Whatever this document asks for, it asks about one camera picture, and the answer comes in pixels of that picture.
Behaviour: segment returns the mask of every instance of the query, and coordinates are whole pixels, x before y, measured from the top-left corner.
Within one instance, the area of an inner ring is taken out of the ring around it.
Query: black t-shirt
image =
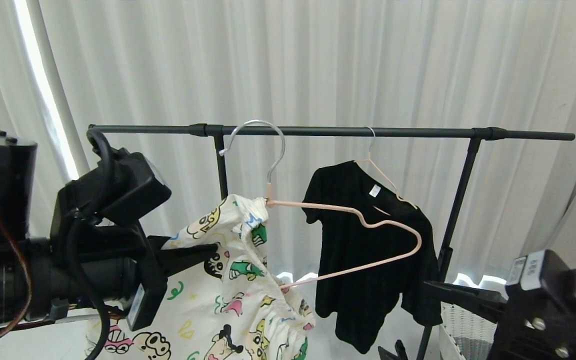
[[[368,224],[393,220],[417,230],[422,238],[422,246],[414,255],[317,282],[315,311],[324,318],[337,312],[335,333],[340,340],[352,344],[359,353],[368,353],[400,294],[402,308],[418,324],[441,324],[439,300],[425,296],[422,289],[423,281],[438,280],[439,269],[433,228],[420,209],[399,201],[354,161],[317,169],[303,202],[355,208]],[[402,255],[417,245],[411,232],[394,225],[367,228],[349,212],[303,211],[307,223],[322,224],[320,276]]]

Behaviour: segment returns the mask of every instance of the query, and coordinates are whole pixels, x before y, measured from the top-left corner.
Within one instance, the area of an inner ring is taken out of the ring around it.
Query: black clothes rack
[[[195,123],[187,126],[174,125],[90,125],[103,133],[130,133],[130,134],[190,134],[196,137],[212,137],[217,170],[219,173],[219,188],[221,198],[228,196],[228,179],[226,176],[226,158],[217,152],[224,148],[224,135],[230,135],[236,126],[212,125],[207,123]],[[439,251],[439,280],[445,281],[448,273],[453,249],[450,243],[457,225],[459,211],[464,202],[466,187],[473,172],[475,157],[480,149],[482,141],[498,141],[501,139],[535,139],[546,141],[573,141],[575,134],[569,132],[542,132],[525,130],[506,130],[499,127],[474,127],[472,129],[415,129],[396,127],[373,127],[373,132],[367,127],[323,127],[323,126],[281,126],[279,127],[287,137],[386,137],[386,138],[455,138],[470,139],[466,159],[457,185],[457,192],[452,202],[452,209],[446,224],[446,230]],[[248,126],[242,128],[237,135],[262,135],[277,136],[275,130],[268,126]],[[430,339],[432,326],[426,326],[423,330],[421,344],[416,355],[416,360],[423,360]]]

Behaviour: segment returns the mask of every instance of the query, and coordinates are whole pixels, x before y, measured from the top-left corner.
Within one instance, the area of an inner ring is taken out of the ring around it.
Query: white wicker basket
[[[443,360],[486,360],[497,325],[459,306],[444,304],[439,326]]]

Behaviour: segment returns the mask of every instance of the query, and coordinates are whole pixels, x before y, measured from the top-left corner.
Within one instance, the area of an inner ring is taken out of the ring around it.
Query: red wire
[[[9,324],[7,324],[7,326],[2,328],[2,330],[0,331],[0,339],[1,339],[4,335],[13,330],[13,328],[17,326],[19,322],[24,318],[26,312],[28,311],[28,308],[30,307],[30,301],[33,298],[33,284],[30,278],[30,271],[28,269],[28,261],[26,260],[26,256],[24,256],[24,253],[19,248],[19,244],[12,237],[9,230],[4,225],[2,219],[0,219],[0,231],[7,239],[10,246],[12,247],[14,254],[19,260],[19,264],[21,264],[21,269],[23,269],[23,275],[25,276],[25,284],[27,285],[28,288],[25,296],[25,305],[23,305],[23,309],[21,309],[21,311],[16,315],[16,317],[14,317],[12,321],[10,321]]]

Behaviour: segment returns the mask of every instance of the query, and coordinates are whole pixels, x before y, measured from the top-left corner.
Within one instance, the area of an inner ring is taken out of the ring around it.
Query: hanger hook
[[[370,155],[373,152],[373,145],[375,145],[375,139],[377,139],[377,135],[375,134],[375,130],[372,127],[364,126],[364,128],[368,128],[372,132],[372,139],[370,141],[370,146],[368,146],[368,155]]]
[[[235,135],[237,135],[237,133],[240,132],[240,130],[242,130],[243,128],[253,124],[268,125],[273,130],[275,130],[275,132],[279,134],[279,138],[281,139],[281,153],[279,153],[279,158],[275,160],[274,163],[268,169],[267,180],[268,183],[270,184],[273,171],[275,171],[275,168],[279,165],[279,162],[281,162],[282,159],[284,158],[284,153],[286,153],[286,136],[284,135],[284,132],[279,128],[279,126],[274,125],[274,123],[265,120],[249,120],[246,121],[245,123],[242,123],[242,125],[235,127],[235,129],[230,133],[230,137],[228,139],[228,145],[226,145],[222,150],[219,150],[219,155],[223,157],[226,153],[228,153],[228,151],[231,149],[231,146],[233,146]]]

